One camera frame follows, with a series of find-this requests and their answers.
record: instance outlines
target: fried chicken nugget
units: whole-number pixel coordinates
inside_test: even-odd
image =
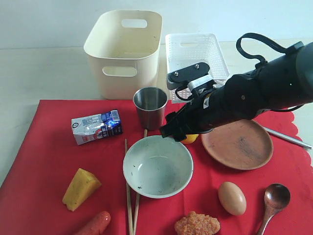
[[[189,212],[175,223],[175,231],[178,235],[213,235],[221,229],[216,218],[205,214]]]

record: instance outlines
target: hot dog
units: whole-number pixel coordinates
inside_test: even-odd
[[[107,211],[100,212],[74,235],[101,235],[111,221]]]

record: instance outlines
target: brown egg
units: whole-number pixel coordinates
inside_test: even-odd
[[[226,211],[241,215],[246,211],[246,198],[241,189],[232,182],[223,182],[219,187],[219,200]]]

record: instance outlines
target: white ceramic bowl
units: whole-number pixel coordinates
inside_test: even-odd
[[[172,138],[149,136],[127,152],[123,173],[129,186],[150,198],[165,198],[182,191],[193,174],[188,149]]]

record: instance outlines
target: cheese wedge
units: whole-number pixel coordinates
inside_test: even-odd
[[[74,211],[100,186],[101,182],[94,174],[79,168],[70,182],[62,202],[70,211]]]

